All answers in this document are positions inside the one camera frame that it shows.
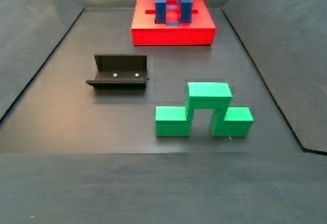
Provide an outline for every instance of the stacked green blocks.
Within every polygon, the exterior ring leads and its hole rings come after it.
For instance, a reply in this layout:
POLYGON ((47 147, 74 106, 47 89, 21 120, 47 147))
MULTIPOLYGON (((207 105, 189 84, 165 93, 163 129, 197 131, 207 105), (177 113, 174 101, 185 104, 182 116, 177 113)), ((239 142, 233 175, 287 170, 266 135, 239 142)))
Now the stacked green blocks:
POLYGON ((229 107, 231 98, 227 83, 190 82, 186 106, 157 107, 157 135, 190 136, 195 109, 214 109, 213 136, 247 136, 253 113, 249 107, 229 107))

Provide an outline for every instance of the red block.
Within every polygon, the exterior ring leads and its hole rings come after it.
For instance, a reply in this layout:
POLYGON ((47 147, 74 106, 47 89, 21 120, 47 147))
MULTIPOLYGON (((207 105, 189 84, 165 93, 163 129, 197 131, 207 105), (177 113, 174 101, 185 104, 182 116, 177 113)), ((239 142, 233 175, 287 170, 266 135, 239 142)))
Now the red block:
MULTIPOLYGON (((177 0, 169 0, 174 6, 177 0)), ((211 45, 217 26, 207 10, 205 0, 194 0, 193 23, 179 26, 157 24, 155 0, 137 0, 133 38, 134 45, 211 45)), ((167 22, 179 20, 179 9, 167 10, 167 22)))

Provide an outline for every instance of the green block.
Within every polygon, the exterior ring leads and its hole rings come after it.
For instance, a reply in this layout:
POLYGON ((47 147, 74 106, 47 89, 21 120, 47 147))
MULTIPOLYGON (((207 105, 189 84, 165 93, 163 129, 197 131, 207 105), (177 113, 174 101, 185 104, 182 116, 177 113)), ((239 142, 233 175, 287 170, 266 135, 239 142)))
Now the green block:
POLYGON ((223 82, 190 82, 187 109, 225 109, 229 107, 233 95, 230 86, 223 82))
POLYGON ((253 113, 249 107, 229 107, 223 120, 221 116, 217 116, 217 119, 213 118, 213 136, 246 137, 253 121, 253 113))
POLYGON ((185 106, 157 107, 157 135, 190 136, 193 121, 187 120, 185 106))

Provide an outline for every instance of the tall blue block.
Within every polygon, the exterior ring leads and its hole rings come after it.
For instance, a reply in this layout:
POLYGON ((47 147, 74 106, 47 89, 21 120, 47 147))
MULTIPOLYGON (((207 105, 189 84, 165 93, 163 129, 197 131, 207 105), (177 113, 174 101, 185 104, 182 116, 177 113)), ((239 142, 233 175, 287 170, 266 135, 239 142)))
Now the tall blue block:
POLYGON ((166 23, 167 0, 157 0, 157 23, 166 23))
POLYGON ((181 0, 181 23, 193 23, 194 0, 181 0))

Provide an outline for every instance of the black holder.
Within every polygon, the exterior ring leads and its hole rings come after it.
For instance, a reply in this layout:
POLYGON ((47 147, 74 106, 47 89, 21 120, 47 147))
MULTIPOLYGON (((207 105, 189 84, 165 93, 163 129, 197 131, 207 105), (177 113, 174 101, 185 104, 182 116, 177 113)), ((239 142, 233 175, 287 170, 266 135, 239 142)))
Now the black holder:
POLYGON ((147 56, 95 55, 95 59, 99 72, 87 84, 95 87, 147 85, 147 56))

